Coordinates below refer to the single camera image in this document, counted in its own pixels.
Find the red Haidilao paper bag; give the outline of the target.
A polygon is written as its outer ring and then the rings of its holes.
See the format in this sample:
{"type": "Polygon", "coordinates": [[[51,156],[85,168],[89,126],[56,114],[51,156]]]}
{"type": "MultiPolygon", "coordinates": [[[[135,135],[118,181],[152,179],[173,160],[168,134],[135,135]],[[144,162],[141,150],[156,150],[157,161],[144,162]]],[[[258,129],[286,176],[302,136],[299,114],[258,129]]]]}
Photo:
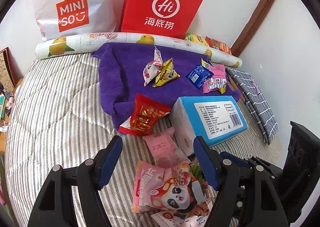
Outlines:
{"type": "Polygon", "coordinates": [[[124,0],[119,29],[183,38],[203,0],[124,0]]]}

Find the white pink strawberry packet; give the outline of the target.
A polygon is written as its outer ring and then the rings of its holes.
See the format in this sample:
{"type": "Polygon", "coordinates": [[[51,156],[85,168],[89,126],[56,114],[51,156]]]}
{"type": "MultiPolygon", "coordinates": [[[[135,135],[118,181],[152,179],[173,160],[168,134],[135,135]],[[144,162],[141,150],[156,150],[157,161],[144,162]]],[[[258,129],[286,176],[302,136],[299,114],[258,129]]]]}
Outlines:
{"type": "Polygon", "coordinates": [[[146,87],[161,72],[163,59],[161,51],[154,47],[153,61],[148,62],[143,70],[144,86],[146,87]]]}

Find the red snack packet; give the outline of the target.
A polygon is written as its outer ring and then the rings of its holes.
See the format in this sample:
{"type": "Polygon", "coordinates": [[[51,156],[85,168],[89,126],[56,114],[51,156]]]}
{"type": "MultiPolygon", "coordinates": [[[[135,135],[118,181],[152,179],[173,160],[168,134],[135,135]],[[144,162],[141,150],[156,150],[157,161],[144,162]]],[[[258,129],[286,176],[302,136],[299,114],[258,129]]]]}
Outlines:
{"type": "Polygon", "coordinates": [[[118,131],[135,136],[150,135],[157,121],[170,112],[171,107],[136,94],[134,112],[119,126],[118,131]]]}

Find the blue snack packet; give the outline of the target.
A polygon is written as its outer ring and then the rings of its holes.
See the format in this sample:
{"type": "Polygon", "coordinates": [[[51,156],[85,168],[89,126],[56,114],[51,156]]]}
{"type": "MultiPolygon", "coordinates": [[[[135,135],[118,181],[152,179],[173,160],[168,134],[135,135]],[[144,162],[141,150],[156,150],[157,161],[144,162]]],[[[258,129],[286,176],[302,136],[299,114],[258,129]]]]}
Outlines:
{"type": "Polygon", "coordinates": [[[197,89],[202,88],[204,82],[210,79],[214,74],[212,71],[203,67],[202,65],[196,65],[187,75],[186,79],[190,81],[197,89]]]}

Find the blue tissue box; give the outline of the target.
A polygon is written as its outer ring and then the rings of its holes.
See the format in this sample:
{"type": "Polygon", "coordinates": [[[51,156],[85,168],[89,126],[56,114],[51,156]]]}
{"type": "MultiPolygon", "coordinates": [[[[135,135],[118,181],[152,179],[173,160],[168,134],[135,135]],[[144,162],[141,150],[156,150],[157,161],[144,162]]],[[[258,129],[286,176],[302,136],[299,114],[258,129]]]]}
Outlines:
{"type": "Polygon", "coordinates": [[[186,156],[194,154],[193,142],[201,136],[212,147],[245,131],[247,122],[232,96],[185,96],[169,114],[177,145],[186,156]]]}

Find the light pink small packet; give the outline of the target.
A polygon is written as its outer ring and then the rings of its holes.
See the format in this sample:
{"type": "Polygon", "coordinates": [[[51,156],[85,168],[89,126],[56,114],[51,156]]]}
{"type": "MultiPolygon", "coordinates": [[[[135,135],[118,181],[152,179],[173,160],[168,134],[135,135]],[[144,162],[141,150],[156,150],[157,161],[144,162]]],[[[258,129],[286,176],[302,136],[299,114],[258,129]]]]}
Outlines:
{"type": "Polygon", "coordinates": [[[163,227],[204,226],[208,219],[208,216],[186,217],[173,211],[158,212],[151,217],[159,226],[163,227]]]}

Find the grey checked folded cloth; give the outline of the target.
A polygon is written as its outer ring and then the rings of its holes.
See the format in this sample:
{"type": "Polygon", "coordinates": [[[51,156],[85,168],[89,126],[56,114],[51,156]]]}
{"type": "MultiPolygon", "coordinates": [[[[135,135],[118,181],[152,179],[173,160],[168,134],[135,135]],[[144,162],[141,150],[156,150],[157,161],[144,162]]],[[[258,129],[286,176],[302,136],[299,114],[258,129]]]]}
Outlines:
{"type": "Polygon", "coordinates": [[[262,91],[249,73],[233,68],[226,68],[226,71],[244,96],[245,105],[260,128],[264,141],[271,144],[277,135],[279,126],[262,91]]]}

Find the pink peach snack packet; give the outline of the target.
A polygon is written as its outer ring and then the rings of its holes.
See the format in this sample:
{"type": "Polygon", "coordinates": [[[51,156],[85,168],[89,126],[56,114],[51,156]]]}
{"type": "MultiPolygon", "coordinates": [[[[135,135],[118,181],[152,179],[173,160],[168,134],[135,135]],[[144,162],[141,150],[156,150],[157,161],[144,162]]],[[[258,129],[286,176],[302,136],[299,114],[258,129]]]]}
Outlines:
{"type": "Polygon", "coordinates": [[[174,142],[174,133],[175,129],[171,127],[160,133],[143,137],[158,167],[172,168],[181,162],[190,163],[188,157],[174,142]]]}

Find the pink panda snack bag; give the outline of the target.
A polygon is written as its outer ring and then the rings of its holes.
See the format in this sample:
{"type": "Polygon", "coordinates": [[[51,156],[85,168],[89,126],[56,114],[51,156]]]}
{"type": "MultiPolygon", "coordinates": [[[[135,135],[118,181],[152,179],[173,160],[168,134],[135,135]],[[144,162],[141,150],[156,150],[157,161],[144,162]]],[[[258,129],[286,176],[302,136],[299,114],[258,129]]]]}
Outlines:
{"type": "Polygon", "coordinates": [[[138,161],[132,212],[158,209],[186,216],[207,216],[209,207],[203,184],[194,177],[186,162],[173,168],[161,168],[138,161]]]}

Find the yellow snack packet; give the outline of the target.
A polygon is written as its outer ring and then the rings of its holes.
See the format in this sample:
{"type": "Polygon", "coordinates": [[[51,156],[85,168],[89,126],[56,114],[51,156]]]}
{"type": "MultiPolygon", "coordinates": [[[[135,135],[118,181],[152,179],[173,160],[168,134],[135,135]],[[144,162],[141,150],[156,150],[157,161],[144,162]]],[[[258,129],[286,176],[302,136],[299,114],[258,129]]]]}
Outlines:
{"type": "Polygon", "coordinates": [[[161,87],[170,81],[178,79],[180,75],[174,69],[173,58],[165,61],[163,63],[163,68],[161,72],[156,76],[155,83],[153,84],[154,88],[161,87]]]}

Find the green snack packet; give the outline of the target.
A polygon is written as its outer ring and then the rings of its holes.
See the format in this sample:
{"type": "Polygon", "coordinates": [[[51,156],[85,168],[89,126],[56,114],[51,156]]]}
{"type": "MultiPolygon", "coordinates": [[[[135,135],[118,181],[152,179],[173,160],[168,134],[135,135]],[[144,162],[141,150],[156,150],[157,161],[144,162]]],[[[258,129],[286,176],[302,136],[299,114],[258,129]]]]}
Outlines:
{"type": "Polygon", "coordinates": [[[203,174],[202,168],[200,167],[200,163],[196,157],[192,160],[190,167],[193,176],[199,181],[200,184],[203,184],[206,181],[206,178],[203,174]]]}

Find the magenta snack bag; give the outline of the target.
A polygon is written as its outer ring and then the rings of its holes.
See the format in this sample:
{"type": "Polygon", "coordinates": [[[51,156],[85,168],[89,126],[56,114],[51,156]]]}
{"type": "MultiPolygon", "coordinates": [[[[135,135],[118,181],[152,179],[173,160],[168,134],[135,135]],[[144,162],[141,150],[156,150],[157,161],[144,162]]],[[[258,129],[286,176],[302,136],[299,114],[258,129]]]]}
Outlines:
{"type": "Polygon", "coordinates": [[[223,64],[216,64],[212,66],[203,59],[201,60],[201,65],[213,73],[210,79],[204,82],[202,87],[203,93],[207,94],[213,91],[218,91],[220,94],[224,94],[227,86],[225,66],[223,64]]]}

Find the yellow chips bag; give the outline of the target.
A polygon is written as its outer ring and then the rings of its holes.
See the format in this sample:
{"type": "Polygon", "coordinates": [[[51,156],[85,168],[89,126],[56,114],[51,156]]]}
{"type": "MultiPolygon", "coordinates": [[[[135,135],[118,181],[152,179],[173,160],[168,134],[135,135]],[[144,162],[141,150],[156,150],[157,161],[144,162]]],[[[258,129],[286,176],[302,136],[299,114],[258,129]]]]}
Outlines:
{"type": "Polygon", "coordinates": [[[192,33],[186,33],[184,35],[184,40],[194,42],[194,43],[206,46],[206,47],[209,46],[204,37],[202,37],[200,35],[192,34],[192,33]]]}

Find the white Miniso plastic bag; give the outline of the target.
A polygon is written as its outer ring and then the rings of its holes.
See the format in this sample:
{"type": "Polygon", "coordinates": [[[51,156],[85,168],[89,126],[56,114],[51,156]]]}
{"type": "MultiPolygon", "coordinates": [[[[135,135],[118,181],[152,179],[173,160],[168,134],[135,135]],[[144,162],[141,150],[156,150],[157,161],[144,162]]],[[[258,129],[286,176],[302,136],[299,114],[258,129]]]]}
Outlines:
{"type": "Polygon", "coordinates": [[[42,40],[116,28],[112,0],[34,0],[42,40]]]}

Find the orange chips bag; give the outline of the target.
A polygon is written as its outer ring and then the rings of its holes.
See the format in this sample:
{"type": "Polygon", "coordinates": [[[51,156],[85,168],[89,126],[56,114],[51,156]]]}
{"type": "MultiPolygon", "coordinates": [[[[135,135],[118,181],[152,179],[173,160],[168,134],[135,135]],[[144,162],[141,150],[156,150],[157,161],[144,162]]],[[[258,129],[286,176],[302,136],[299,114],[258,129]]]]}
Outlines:
{"type": "Polygon", "coordinates": [[[230,54],[230,55],[232,54],[231,49],[224,42],[221,42],[221,41],[209,38],[209,37],[206,37],[205,40],[206,40],[206,43],[208,44],[209,47],[217,49],[219,51],[222,51],[222,52],[230,54]]]}

